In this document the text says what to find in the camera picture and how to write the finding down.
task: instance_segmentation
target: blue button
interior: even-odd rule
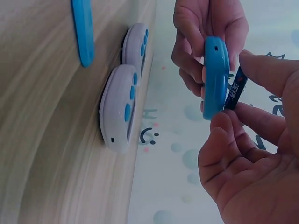
[[[126,108],[125,108],[125,122],[127,122],[130,119],[130,115],[131,115],[131,107],[129,104],[126,104]]]
[[[137,73],[135,72],[135,73],[134,73],[134,76],[133,76],[133,85],[137,85],[137,82],[138,82],[138,75],[137,75]]]
[[[135,88],[133,86],[131,86],[130,99],[134,99],[134,96],[135,96]]]
[[[147,36],[144,36],[143,44],[146,45],[147,42],[148,42],[148,38]]]
[[[143,57],[144,55],[144,44],[141,45],[141,50],[140,50],[140,54],[141,54],[141,57]]]

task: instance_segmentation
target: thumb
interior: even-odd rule
[[[238,55],[244,48],[248,30],[249,27],[245,17],[235,20],[225,30],[225,43],[228,49],[231,71],[236,70]]]
[[[245,50],[241,52],[239,60],[249,79],[272,94],[282,97],[292,145],[299,150],[299,61],[255,56]]]
[[[221,162],[228,151],[228,146],[227,133],[222,128],[215,127],[199,152],[200,181],[214,200],[223,184],[232,176]]]
[[[173,23],[176,29],[187,39],[192,52],[195,57],[202,57],[204,55],[205,40],[196,26],[188,15],[180,8],[176,9],[173,15]]]

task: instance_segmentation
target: hand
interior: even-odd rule
[[[253,82],[282,97],[285,118],[243,103],[216,114],[199,153],[201,183],[226,224],[296,224],[299,61],[243,51],[240,64]],[[258,149],[241,123],[276,145],[277,153]]]
[[[217,36],[225,40],[232,71],[244,47],[248,23],[239,0],[177,0],[173,22],[177,39],[172,52],[173,62],[187,88],[200,97],[204,39]]]

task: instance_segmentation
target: blue plastic piece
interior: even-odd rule
[[[125,107],[125,122],[129,121],[130,115],[131,115],[131,106],[130,106],[130,104],[126,104],[126,107]]]
[[[144,50],[145,50],[145,47],[144,47],[144,44],[142,44],[141,50],[140,50],[141,57],[143,57],[143,55],[144,55]]]
[[[137,75],[137,73],[135,72],[135,73],[134,73],[134,76],[133,76],[133,85],[137,85],[137,83],[138,83],[138,75]]]
[[[90,0],[72,0],[72,10],[82,66],[87,68],[94,59],[93,18]]]
[[[147,42],[148,42],[148,38],[147,38],[147,36],[145,35],[145,36],[144,36],[144,40],[143,40],[143,44],[146,45]]]
[[[134,99],[134,96],[135,96],[135,88],[133,86],[131,86],[130,99]]]
[[[206,83],[203,117],[211,120],[223,110],[228,88],[229,58],[222,39],[212,36],[206,38],[204,66]]]

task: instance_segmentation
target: white remote control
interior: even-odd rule
[[[135,112],[138,74],[133,65],[116,67],[105,86],[100,102],[100,128],[108,148],[126,153]]]
[[[130,27],[122,46],[122,64],[131,64],[138,74],[138,86],[142,76],[149,30],[143,23]]]

